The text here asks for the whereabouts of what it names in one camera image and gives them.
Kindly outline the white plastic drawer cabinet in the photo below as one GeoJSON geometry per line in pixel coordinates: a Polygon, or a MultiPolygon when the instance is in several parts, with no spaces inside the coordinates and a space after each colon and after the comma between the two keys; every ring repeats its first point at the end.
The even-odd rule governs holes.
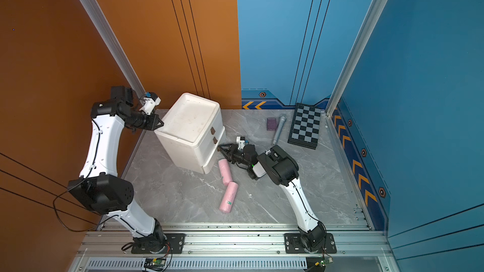
{"type": "Polygon", "coordinates": [[[217,146],[225,139],[219,103],[184,93],[162,118],[155,134],[174,165],[208,174],[216,160],[217,146]]]}

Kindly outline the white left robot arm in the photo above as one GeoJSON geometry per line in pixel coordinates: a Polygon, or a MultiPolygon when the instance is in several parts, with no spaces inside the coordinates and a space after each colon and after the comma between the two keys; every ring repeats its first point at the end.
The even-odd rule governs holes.
{"type": "Polygon", "coordinates": [[[160,223],[134,199],[131,182],[118,177],[117,155],[120,136],[126,127],[154,131],[163,126],[155,108],[161,100],[146,93],[142,107],[134,107],[131,96],[119,94],[93,105],[92,139],[86,163],[77,180],[68,183],[68,192],[85,209],[106,215],[129,230],[134,243],[162,248],[166,239],[160,223]]]}

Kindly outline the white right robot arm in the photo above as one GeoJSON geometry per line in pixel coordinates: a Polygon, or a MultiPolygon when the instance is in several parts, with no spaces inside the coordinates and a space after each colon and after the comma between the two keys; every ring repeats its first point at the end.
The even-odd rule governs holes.
{"type": "Polygon", "coordinates": [[[252,144],[242,149],[237,144],[221,144],[217,150],[229,163],[246,170],[251,179],[258,180],[267,175],[280,187],[296,216],[303,248],[310,253],[323,248],[328,233],[305,196],[299,177],[299,165],[294,158],[280,146],[273,146],[260,154],[252,144]]]}

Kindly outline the pink roll upper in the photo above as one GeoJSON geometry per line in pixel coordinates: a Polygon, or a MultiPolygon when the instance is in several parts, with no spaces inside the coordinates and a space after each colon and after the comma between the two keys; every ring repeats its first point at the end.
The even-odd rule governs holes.
{"type": "Polygon", "coordinates": [[[218,166],[219,166],[222,182],[224,186],[228,186],[230,182],[233,181],[228,160],[227,159],[219,160],[218,166]]]}

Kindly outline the pink roll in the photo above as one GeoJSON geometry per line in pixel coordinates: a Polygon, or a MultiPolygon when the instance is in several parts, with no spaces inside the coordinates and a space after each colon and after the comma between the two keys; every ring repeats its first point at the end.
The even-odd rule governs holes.
{"type": "Polygon", "coordinates": [[[219,210],[222,213],[225,213],[225,214],[230,213],[233,207],[233,203],[234,203],[234,199],[236,197],[237,191],[238,191],[238,184],[233,181],[230,182],[226,187],[225,194],[219,206],[219,210]]]}
{"type": "Polygon", "coordinates": [[[228,160],[227,159],[219,160],[218,166],[219,166],[222,182],[224,186],[228,186],[230,182],[233,181],[228,160]]]}

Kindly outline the pink roll lower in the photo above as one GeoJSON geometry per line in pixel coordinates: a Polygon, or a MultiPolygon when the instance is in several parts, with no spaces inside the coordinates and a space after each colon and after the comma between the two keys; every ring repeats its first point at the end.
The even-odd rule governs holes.
{"type": "Polygon", "coordinates": [[[230,182],[226,187],[225,194],[219,206],[219,210],[222,213],[225,213],[225,214],[230,213],[233,207],[233,203],[234,203],[234,199],[236,197],[237,191],[238,191],[238,184],[233,181],[230,182]]]}

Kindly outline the purple small block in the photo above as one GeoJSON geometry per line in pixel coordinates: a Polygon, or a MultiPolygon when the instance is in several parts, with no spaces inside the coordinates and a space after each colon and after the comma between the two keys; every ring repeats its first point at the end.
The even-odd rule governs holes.
{"type": "Polygon", "coordinates": [[[266,121],[267,131],[276,131],[277,127],[278,127],[277,118],[274,118],[274,117],[267,118],[267,121],[266,121]]]}

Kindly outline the grey microphone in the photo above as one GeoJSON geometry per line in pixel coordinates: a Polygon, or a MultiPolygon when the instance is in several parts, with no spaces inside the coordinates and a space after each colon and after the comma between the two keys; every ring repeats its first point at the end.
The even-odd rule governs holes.
{"type": "Polygon", "coordinates": [[[284,124],[286,123],[286,120],[287,120],[286,116],[284,116],[284,115],[280,116],[278,124],[277,124],[277,128],[276,128],[276,133],[274,135],[274,138],[272,139],[272,145],[273,146],[275,146],[278,143],[279,138],[281,136],[282,129],[284,128],[284,124]]]}

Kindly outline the black white chessboard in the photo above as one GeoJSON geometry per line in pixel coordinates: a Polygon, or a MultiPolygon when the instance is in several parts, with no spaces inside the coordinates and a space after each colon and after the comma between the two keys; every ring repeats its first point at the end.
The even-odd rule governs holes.
{"type": "Polygon", "coordinates": [[[322,110],[318,107],[297,103],[288,143],[316,149],[320,134],[321,112],[322,110]]]}

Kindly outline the green circuit board left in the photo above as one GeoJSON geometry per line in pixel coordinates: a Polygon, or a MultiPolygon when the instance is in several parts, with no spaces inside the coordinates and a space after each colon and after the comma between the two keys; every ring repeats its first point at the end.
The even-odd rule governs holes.
{"type": "Polygon", "coordinates": [[[166,266],[166,258],[146,258],[143,265],[143,271],[164,271],[166,266]]]}

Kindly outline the green circuit board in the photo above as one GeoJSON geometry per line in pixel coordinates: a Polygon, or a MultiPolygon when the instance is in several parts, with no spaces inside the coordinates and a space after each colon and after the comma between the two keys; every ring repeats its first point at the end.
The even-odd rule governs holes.
{"type": "Polygon", "coordinates": [[[146,258],[143,265],[143,271],[164,271],[166,266],[166,258],[146,258]]]}
{"type": "Polygon", "coordinates": [[[318,268],[318,269],[325,269],[329,264],[332,264],[334,260],[330,259],[321,259],[317,261],[311,268],[318,268]]]}

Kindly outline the green circuit board right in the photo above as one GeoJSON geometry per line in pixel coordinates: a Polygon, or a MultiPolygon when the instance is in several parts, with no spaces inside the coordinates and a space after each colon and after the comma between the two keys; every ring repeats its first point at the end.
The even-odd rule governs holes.
{"type": "Polygon", "coordinates": [[[317,261],[311,268],[318,268],[318,269],[325,269],[329,264],[332,264],[334,260],[330,259],[321,259],[317,261]]]}

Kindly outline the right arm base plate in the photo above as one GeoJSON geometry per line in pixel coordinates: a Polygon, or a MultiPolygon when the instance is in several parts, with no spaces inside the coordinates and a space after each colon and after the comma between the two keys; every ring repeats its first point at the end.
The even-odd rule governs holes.
{"type": "Polygon", "coordinates": [[[284,246],[287,254],[336,254],[333,234],[326,233],[321,239],[310,239],[300,233],[285,233],[284,246]]]}

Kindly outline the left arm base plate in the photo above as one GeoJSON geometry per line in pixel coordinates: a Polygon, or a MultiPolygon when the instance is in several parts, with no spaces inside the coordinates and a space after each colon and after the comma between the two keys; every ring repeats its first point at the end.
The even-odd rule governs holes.
{"type": "Polygon", "coordinates": [[[134,238],[132,254],[181,254],[184,248],[186,234],[164,234],[161,239],[152,235],[144,238],[134,238]]]}

